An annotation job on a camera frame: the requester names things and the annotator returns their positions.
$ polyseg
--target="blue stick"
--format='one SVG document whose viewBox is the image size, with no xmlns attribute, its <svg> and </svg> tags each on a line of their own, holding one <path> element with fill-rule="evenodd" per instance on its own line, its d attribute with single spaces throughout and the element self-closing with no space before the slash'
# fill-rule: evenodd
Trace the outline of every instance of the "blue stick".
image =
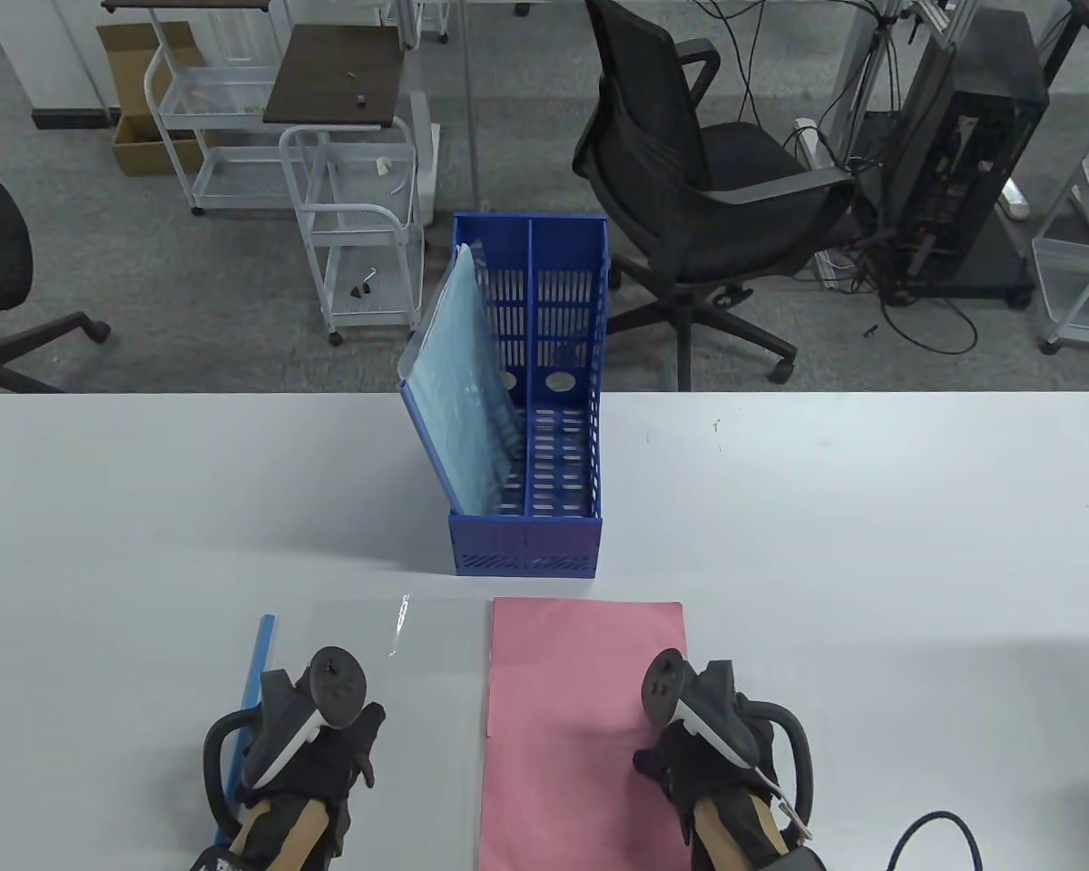
<svg viewBox="0 0 1089 871">
<path fill-rule="evenodd" d="M 262 694 L 262 672 L 266 672 L 267 661 L 270 659 L 270 642 L 274 639 L 274 614 L 262 614 L 262 621 L 258 623 L 258 638 L 254 641 L 254 655 L 250 657 L 250 671 L 246 675 L 246 689 L 242 692 L 242 709 L 254 708 L 259 702 Z M 236 799 L 237 784 L 243 775 L 243 760 L 246 758 L 246 750 L 250 746 L 252 739 L 249 729 L 241 729 L 234 738 L 234 755 L 230 758 L 230 778 L 225 781 L 225 800 L 230 802 L 230 810 L 237 810 Z M 230 838 L 217 831 L 213 843 L 224 846 Z"/>
</svg>

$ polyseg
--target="chair base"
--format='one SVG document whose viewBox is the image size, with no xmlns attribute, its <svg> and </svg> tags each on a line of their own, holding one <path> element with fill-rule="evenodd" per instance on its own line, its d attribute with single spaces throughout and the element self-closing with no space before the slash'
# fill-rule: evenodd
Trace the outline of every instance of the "chair base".
<svg viewBox="0 0 1089 871">
<path fill-rule="evenodd" d="M 748 287 L 726 285 L 719 302 L 708 298 L 717 289 L 715 285 L 678 286 L 674 287 L 672 293 L 662 296 L 657 291 L 651 290 L 650 282 L 656 277 L 645 267 L 623 258 L 613 258 L 613 266 L 620 272 L 636 279 L 641 286 L 658 298 L 657 302 L 649 303 L 647 306 L 633 308 L 631 311 L 611 317 L 608 320 L 607 332 L 613 335 L 615 332 L 650 327 L 650 324 L 673 327 L 673 331 L 677 333 L 677 391 L 681 393 L 688 393 L 690 390 L 689 342 L 694 324 L 708 327 L 711 330 L 724 332 L 726 335 L 734 335 L 760 348 L 766 348 L 767 352 L 776 354 L 781 360 L 770 373 L 766 375 L 766 378 L 774 384 L 785 384 L 791 375 L 794 373 L 794 357 L 798 355 L 798 348 L 795 345 L 727 311 L 727 308 L 736 306 L 750 296 L 751 291 Z"/>
<path fill-rule="evenodd" d="M 63 391 L 57 389 L 57 387 L 37 381 L 35 378 L 27 377 L 27 375 L 15 372 L 4 364 L 17 360 L 20 357 L 24 357 L 25 354 L 35 352 L 38 347 L 47 345 L 50 341 L 59 340 L 60 336 L 71 333 L 73 330 L 83 330 L 84 334 L 88 335 L 89 340 L 95 341 L 98 345 L 105 344 L 105 341 L 109 338 L 109 333 L 112 332 L 112 328 L 109 327 L 109 323 L 105 323 L 103 320 L 94 320 L 88 315 L 85 315 L 84 311 L 76 311 L 72 315 L 50 320 L 48 323 L 40 323 L 39 327 L 34 327 L 25 332 L 3 338 L 3 340 L 0 340 L 0 389 L 10 390 L 17 394 L 62 393 Z"/>
</svg>

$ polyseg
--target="cardboard box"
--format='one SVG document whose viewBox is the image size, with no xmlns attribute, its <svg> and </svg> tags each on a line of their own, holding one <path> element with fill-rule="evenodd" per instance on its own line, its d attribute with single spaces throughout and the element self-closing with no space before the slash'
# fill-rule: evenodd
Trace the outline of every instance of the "cardboard box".
<svg viewBox="0 0 1089 871">
<path fill-rule="evenodd" d="M 205 65 L 187 22 L 166 22 L 162 29 L 179 63 L 185 66 Z M 121 121 L 112 140 L 112 154 L 118 165 L 126 175 L 171 175 L 174 167 L 158 134 L 158 125 L 150 115 L 149 103 L 145 102 L 143 84 L 145 70 L 158 50 L 158 35 L 154 26 L 103 24 L 98 26 L 97 34 L 106 48 L 109 70 L 117 85 L 117 99 L 121 102 Z M 154 76 L 154 96 L 159 102 L 170 88 L 170 68 L 162 62 Z M 200 170 L 201 149 L 194 134 L 187 130 L 171 130 L 170 136 L 174 139 L 182 169 L 191 175 Z"/>
</svg>

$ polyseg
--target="cart wheel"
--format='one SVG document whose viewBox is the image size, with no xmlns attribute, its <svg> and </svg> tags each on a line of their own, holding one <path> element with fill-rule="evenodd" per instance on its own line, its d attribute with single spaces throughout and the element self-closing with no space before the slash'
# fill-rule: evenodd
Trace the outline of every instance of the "cart wheel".
<svg viewBox="0 0 1089 871">
<path fill-rule="evenodd" d="M 105 345 L 109 341 L 109 333 L 111 332 L 112 327 L 109 327 L 109 323 L 106 323 L 105 320 L 96 320 L 93 323 L 93 332 L 89 333 L 89 338 L 97 345 Z"/>
<path fill-rule="evenodd" d="M 747 302 L 752 293 L 754 291 L 748 286 L 726 285 L 726 290 L 713 298 L 714 308 L 722 308 L 723 311 L 727 311 L 730 308 L 737 306 L 737 304 Z"/>
<path fill-rule="evenodd" d="M 794 375 L 793 361 L 780 360 L 774 364 L 774 368 L 770 370 L 770 375 L 766 377 L 766 380 L 772 382 L 772 384 L 785 384 L 785 382 L 791 380 L 791 375 Z"/>
</svg>

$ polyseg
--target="chair armrest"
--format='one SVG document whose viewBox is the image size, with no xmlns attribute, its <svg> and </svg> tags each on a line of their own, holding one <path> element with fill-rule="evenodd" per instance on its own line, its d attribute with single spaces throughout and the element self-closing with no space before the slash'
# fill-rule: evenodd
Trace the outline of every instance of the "chair armrest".
<svg viewBox="0 0 1089 871">
<path fill-rule="evenodd" d="M 737 191 L 698 191 L 696 193 L 721 206 L 749 206 L 755 203 L 766 203 L 769 199 L 779 199 L 791 194 L 822 191 L 852 182 L 852 173 L 848 171 L 841 170 L 837 165 L 827 165 L 821 170 L 800 171 L 800 173 L 783 179 L 774 179 L 773 182 L 761 182 L 759 185 L 739 187 Z"/>
<path fill-rule="evenodd" d="M 682 62 L 682 66 L 689 65 L 689 63 L 705 63 L 705 66 L 698 71 L 698 78 L 695 78 L 694 84 L 689 86 L 689 100 L 697 109 L 722 66 L 722 56 L 719 56 L 714 42 L 705 37 L 699 37 L 697 40 L 680 41 L 674 46 L 674 49 L 677 49 L 677 60 Z"/>
</svg>

